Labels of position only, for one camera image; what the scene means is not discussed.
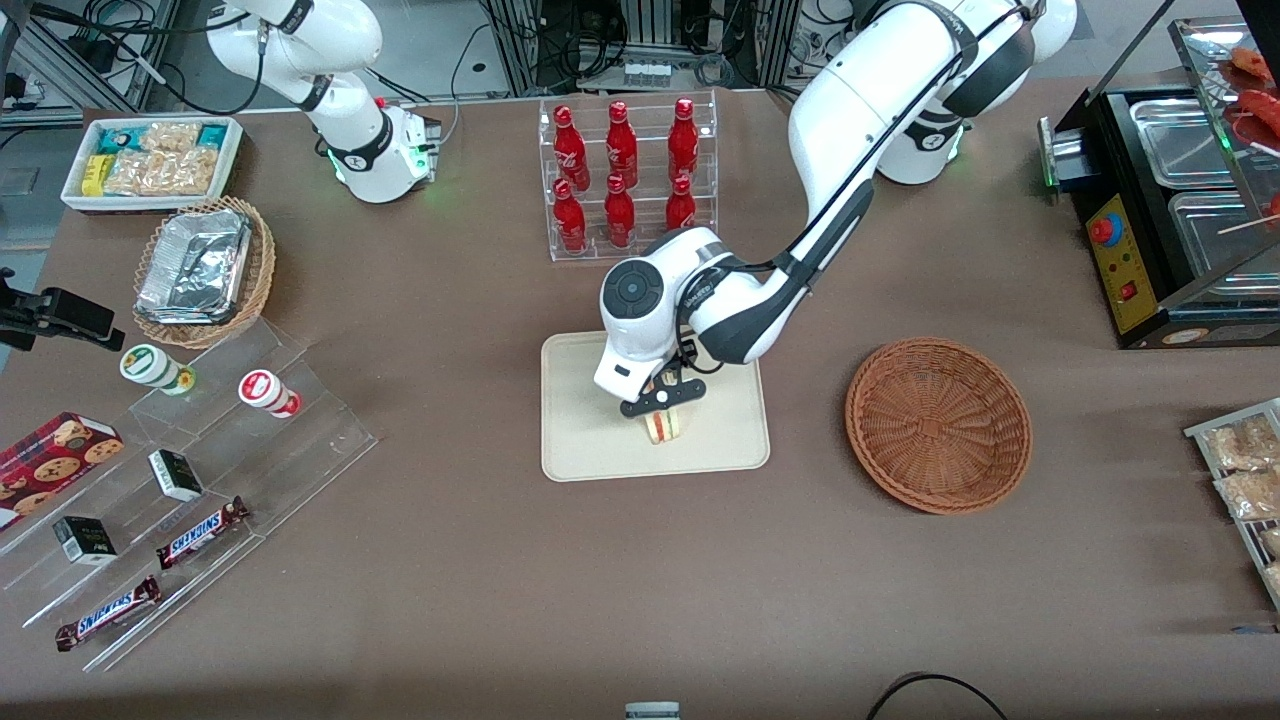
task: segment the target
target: red switch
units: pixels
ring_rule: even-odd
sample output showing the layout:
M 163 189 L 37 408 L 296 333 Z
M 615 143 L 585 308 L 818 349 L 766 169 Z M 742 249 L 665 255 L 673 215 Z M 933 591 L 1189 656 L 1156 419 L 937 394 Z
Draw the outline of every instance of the red switch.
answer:
M 1112 234 L 1115 234 L 1115 225 L 1107 218 L 1093 220 L 1093 224 L 1089 225 L 1089 240 L 1098 245 L 1108 242 Z

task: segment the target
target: woven basket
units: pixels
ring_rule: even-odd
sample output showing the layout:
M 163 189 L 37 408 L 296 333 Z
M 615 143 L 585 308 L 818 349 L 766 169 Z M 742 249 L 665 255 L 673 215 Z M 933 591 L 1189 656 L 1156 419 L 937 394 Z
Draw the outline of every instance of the woven basket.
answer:
M 200 215 L 215 213 L 218 210 L 238 210 L 248 217 L 253 223 L 253 234 L 248 243 L 248 259 L 244 261 L 244 278 L 241 281 L 239 309 L 229 323 L 223 325 L 161 325 L 152 323 L 133 313 L 133 319 L 142 328 L 142 334 L 148 338 L 168 345 L 178 345 L 191 350 L 204 350 L 219 340 L 234 333 L 239 328 L 252 323 L 266 305 L 266 296 L 271 292 L 271 273 L 275 272 L 275 241 L 271 238 L 271 228 L 262 222 L 262 215 L 252 205 L 236 197 L 219 197 L 206 202 L 200 202 L 189 208 L 183 208 L 178 214 Z M 151 266 L 151 254 L 155 251 L 156 240 L 160 238 L 161 223 L 154 233 L 147 249 L 142 251 L 142 261 L 137 273 L 133 274 L 133 291 L 142 290 L 142 281 L 147 277 Z
M 933 337 L 886 345 L 863 363 L 845 397 L 845 429 L 886 492 L 940 515 L 1000 502 L 1032 456 L 1030 416 L 1009 378 Z

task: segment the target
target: red soda bottle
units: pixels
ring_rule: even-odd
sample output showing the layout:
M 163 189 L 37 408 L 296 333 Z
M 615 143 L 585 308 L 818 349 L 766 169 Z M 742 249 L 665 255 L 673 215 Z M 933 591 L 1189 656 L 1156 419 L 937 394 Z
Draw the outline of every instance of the red soda bottle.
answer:
M 694 101 L 687 97 L 676 100 L 676 122 L 667 136 L 667 172 L 672 181 L 681 173 L 694 177 L 698 169 L 698 127 L 694 124 Z
M 627 120 L 627 104 L 621 100 L 609 102 L 609 135 L 604 137 L 604 147 L 609 151 L 609 172 L 621 173 L 627 187 L 635 187 L 640 182 L 640 154 L 636 131 Z
M 573 113 L 561 105 L 552 117 L 556 118 L 556 164 L 561 176 L 568 178 L 579 192 L 585 192 L 591 187 L 591 172 L 586 169 L 586 142 L 573 127 Z
M 631 247 L 631 231 L 636 227 L 636 206 L 627 195 L 627 183 L 618 173 L 609 173 L 609 196 L 604 199 L 604 217 L 609 220 L 609 242 L 614 247 Z
M 573 197 L 573 188 L 564 178 L 556 178 L 552 192 L 556 193 L 552 214 L 556 215 L 556 229 L 564 243 L 564 252 L 581 255 L 586 251 L 586 215 L 582 214 L 582 205 Z
M 689 176 L 684 173 L 677 176 L 671 183 L 671 197 L 667 199 L 668 231 L 694 227 L 694 213 L 698 211 L 698 205 L 694 202 L 694 197 L 689 195 L 690 184 L 692 183 L 689 181 Z

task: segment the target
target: yellow control panel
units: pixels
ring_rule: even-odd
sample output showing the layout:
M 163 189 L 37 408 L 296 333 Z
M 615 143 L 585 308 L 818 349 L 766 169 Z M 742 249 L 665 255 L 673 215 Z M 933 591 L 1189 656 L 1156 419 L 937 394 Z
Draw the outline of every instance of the yellow control panel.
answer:
M 1120 196 L 1112 197 L 1089 218 L 1084 231 L 1089 234 L 1093 261 L 1098 264 L 1116 328 L 1126 333 L 1155 315 L 1160 305 L 1151 290 L 1151 278 L 1142 264 Z

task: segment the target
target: foil tray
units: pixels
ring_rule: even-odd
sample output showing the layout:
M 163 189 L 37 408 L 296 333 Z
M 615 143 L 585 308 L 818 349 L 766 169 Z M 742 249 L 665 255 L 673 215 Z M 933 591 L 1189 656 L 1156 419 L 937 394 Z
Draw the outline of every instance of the foil tray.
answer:
M 1181 192 L 1169 201 L 1169 213 L 1174 217 L 1183 250 L 1197 277 L 1256 252 L 1262 245 L 1275 241 L 1275 233 L 1280 232 L 1245 228 L 1217 234 L 1221 229 L 1249 220 L 1239 192 Z M 1248 269 L 1253 272 L 1228 275 L 1213 287 L 1213 292 L 1229 296 L 1280 295 L 1280 247 L 1254 259 Z
M 1156 182 L 1170 190 L 1234 187 L 1226 160 L 1194 99 L 1144 100 L 1129 109 Z

